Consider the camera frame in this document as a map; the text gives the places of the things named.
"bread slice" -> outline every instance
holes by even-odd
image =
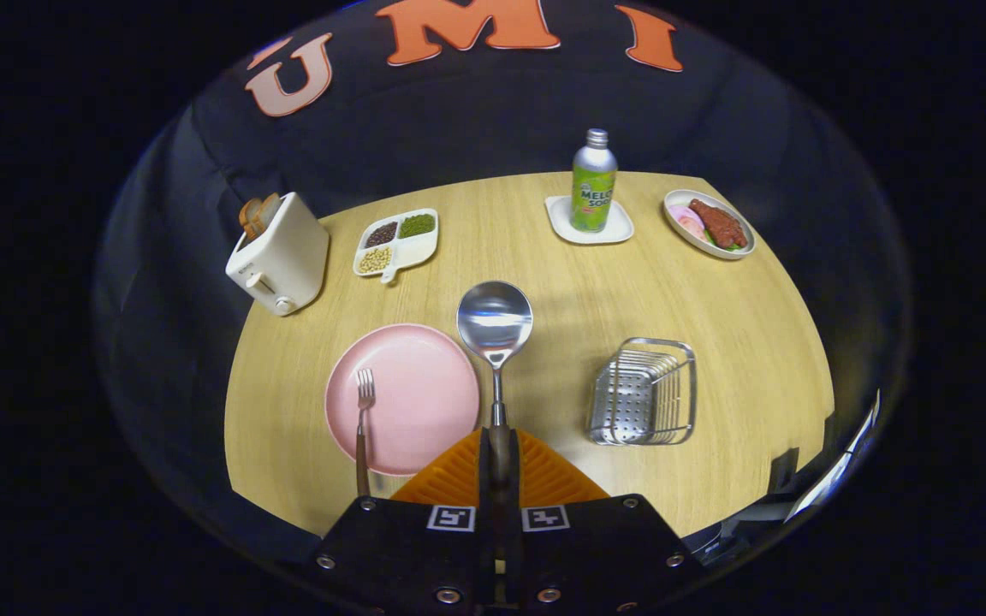
[[[265,233],[279,208],[281,208],[281,196],[276,192],[267,196],[265,200],[259,198],[247,200],[246,205],[242,206],[242,211],[238,213],[238,222],[242,225],[242,230],[246,231],[246,243],[254,241]]]
[[[242,210],[238,213],[238,222],[242,225],[242,230],[246,231],[246,243],[250,243],[258,238],[258,235],[264,232],[263,229],[254,225],[254,218],[257,218],[258,212],[261,210],[261,199],[251,198],[247,200],[246,205],[242,206]]]

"fork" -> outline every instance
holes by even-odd
[[[356,390],[359,391],[359,423],[356,424],[356,492],[360,496],[371,495],[367,481],[367,447],[364,443],[364,412],[375,405],[375,378],[371,368],[360,368],[356,373]]]

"green can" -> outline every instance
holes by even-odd
[[[586,145],[573,157],[570,225],[574,229],[598,234],[607,226],[617,171],[615,155],[607,149],[606,130],[588,130]]]

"wooden table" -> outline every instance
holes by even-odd
[[[329,262],[318,299],[279,318],[254,304],[227,390],[231,487],[285,521],[322,535],[356,495],[355,465],[326,429],[333,363],[361,335],[388,323],[423,323],[450,335],[472,285],[510,281],[527,293],[535,330],[505,366],[514,428],[562,453],[611,495],[646,495],[677,534],[701,530],[766,494],[771,460],[821,451],[833,410],[832,379],[798,289],[758,238],[729,262],[707,256],[668,225],[662,198],[697,178],[622,171],[615,200],[633,219],[618,245],[578,246],[553,233],[543,207],[567,194],[568,172],[513,175],[410,192],[322,219]],[[353,251],[372,222],[419,207],[441,218],[430,261],[394,286],[353,275]],[[600,446],[585,433],[599,367],[630,336],[680,340],[698,358],[698,421],[689,441]],[[488,425],[492,377],[472,355]],[[406,478],[372,475],[372,495]]]

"toaster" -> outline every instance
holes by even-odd
[[[282,196],[276,216],[254,241],[242,234],[227,276],[273,315],[290,315],[318,296],[330,233],[296,192]]]

